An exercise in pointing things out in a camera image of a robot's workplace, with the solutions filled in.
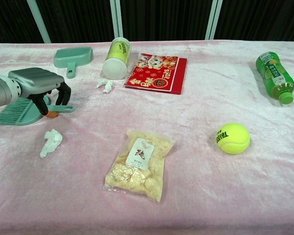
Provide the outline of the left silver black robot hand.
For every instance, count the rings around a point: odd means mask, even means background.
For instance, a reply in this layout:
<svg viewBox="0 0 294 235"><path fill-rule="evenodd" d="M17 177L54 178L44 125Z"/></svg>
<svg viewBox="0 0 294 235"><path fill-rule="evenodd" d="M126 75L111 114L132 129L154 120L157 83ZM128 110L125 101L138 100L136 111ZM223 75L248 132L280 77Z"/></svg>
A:
<svg viewBox="0 0 294 235"><path fill-rule="evenodd" d="M64 77L42 68L27 68L10 71L8 77L15 80L21 88L20 97L30 99L41 115L48 118L58 116L50 111L44 102L44 96L52 90L58 90L56 105L67 105L71 97L71 88L65 83Z"/></svg>

